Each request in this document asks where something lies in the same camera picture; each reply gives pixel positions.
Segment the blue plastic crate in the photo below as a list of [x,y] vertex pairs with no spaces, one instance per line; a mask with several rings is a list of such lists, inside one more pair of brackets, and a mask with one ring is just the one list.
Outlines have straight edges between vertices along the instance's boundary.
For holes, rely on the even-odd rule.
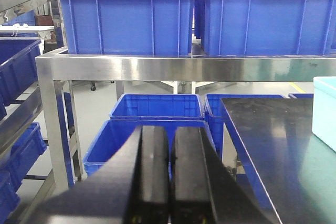
[[211,135],[214,139],[216,151],[223,155],[223,124],[221,98],[284,98],[279,94],[206,94],[204,101],[205,121],[208,122]]
[[4,118],[7,115],[5,106],[4,106],[4,102],[2,100],[2,96],[0,94],[0,121],[2,118]]
[[298,93],[298,94],[288,94],[289,98],[314,98],[314,94],[302,94],[302,93]]
[[32,123],[11,149],[9,160],[0,167],[11,174],[11,183],[15,191],[27,175],[37,158],[47,149],[40,131],[39,123]]
[[110,113],[111,119],[204,120],[197,94],[124,94]]
[[165,127],[170,150],[178,127],[204,127],[213,145],[209,127],[204,121],[108,120],[91,143],[83,159],[86,173],[90,176],[103,166],[124,144],[138,125]]
[[9,172],[0,172],[0,223],[18,206],[20,198],[15,193]]
[[194,0],[60,0],[70,54],[187,55]]
[[0,94],[10,105],[37,80],[35,57],[40,40],[0,39]]
[[336,77],[314,78],[312,131],[336,151]]
[[195,25],[201,24],[197,19],[204,19],[197,31],[209,55],[327,55],[332,51],[335,0],[203,1],[204,16],[198,12]]

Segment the stainless steel rack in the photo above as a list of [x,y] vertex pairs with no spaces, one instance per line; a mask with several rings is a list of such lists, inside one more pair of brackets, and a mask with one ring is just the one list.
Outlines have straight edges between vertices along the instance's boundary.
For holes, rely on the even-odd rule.
[[[162,58],[64,52],[66,48],[61,48],[36,58],[57,193],[74,184],[73,143],[67,134],[63,81],[115,80],[119,97],[123,81],[311,82],[315,76],[336,75],[336,58],[320,56]],[[72,106],[78,132],[75,104]],[[79,167],[75,167],[75,174],[81,173]]]
[[[48,1],[50,0],[0,0],[0,25]],[[10,116],[0,121],[0,157],[13,146],[41,111],[42,101],[40,89],[37,87]],[[27,220],[35,207],[49,197],[54,189],[54,175],[50,171],[30,206],[19,216],[21,223]]]

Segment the metal table leg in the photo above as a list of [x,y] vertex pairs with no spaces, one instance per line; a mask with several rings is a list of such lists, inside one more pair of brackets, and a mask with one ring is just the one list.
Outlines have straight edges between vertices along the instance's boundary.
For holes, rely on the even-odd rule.
[[117,100],[125,93],[124,91],[124,83],[122,81],[116,81],[116,92],[117,92]]
[[37,61],[41,98],[47,126],[50,157],[55,176],[55,193],[74,185],[62,83],[52,79],[50,62]]

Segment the gray floor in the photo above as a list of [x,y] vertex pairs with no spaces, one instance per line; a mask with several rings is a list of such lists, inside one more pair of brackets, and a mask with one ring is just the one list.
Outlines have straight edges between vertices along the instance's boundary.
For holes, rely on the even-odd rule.
[[[78,131],[81,144],[81,153],[84,157],[95,135],[98,133],[104,121],[109,119],[109,112],[116,103],[115,84],[98,82],[96,91],[90,90],[87,82],[74,83],[75,105],[77,111]],[[126,93],[172,93],[172,88],[160,82],[126,82]],[[282,94],[312,93],[312,83],[272,83],[272,82],[239,82],[239,83],[213,83],[200,87],[196,92],[204,100],[207,93],[241,93],[241,94]],[[43,113],[36,119],[41,124],[43,137],[46,139],[46,129]],[[47,175],[51,169],[49,150],[42,155],[29,171],[30,175]],[[24,180],[18,191],[21,197],[20,208],[17,216],[24,206],[30,203],[41,186],[40,181]]]

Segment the dark blue crate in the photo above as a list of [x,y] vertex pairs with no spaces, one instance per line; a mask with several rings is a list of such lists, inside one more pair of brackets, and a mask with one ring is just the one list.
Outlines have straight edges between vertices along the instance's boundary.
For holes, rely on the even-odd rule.
[[111,119],[203,120],[197,94],[124,94],[110,113]]
[[204,101],[205,121],[214,139],[216,151],[220,157],[223,154],[224,116],[221,98],[284,98],[279,94],[206,94]]
[[9,172],[0,172],[0,223],[5,222],[19,202],[20,198],[11,185]]
[[194,0],[60,2],[70,54],[185,56],[191,52]]
[[35,57],[40,40],[0,39],[0,94],[10,105],[37,80]]
[[165,127],[170,150],[178,127],[204,127],[213,145],[210,129],[204,121],[108,120],[91,143],[83,159],[86,173],[92,175],[103,166],[124,144],[137,125]]
[[196,15],[195,25],[204,19],[196,30],[212,56],[328,55],[336,27],[334,1],[204,0],[204,16]]
[[0,167],[11,174],[11,183],[15,191],[29,172],[37,158],[47,149],[43,141],[39,123],[32,123],[11,149],[9,160]]
[[2,96],[0,94],[0,121],[7,115]]
[[289,98],[314,98],[314,94],[288,94]]

